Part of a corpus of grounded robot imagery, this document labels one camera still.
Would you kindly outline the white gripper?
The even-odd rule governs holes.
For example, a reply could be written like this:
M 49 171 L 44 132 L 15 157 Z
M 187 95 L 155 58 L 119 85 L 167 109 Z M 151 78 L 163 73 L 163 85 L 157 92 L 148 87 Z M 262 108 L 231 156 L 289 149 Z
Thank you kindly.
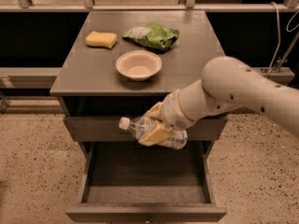
M 156 103 L 144 116 L 160 119 L 163 122 L 155 120 L 138 139 L 141 145 L 147 147 L 156 145 L 170 136 L 171 129 L 167 126 L 175 130 L 186 130 L 195 124 L 194 120 L 188 119 L 183 113 L 179 103 L 179 90 L 169 93 L 162 102 Z

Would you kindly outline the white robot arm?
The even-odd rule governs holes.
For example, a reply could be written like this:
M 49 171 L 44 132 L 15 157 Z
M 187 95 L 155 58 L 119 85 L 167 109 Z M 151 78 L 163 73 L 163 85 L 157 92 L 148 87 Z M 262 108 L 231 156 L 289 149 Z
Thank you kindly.
M 223 114 L 240 106 L 266 116 L 299 137 L 299 90 L 278 84 L 232 57 L 209 61 L 201 78 L 168 94 L 146 115 L 154 122 L 138 142 L 151 146 L 186 130 L 197 120 Z

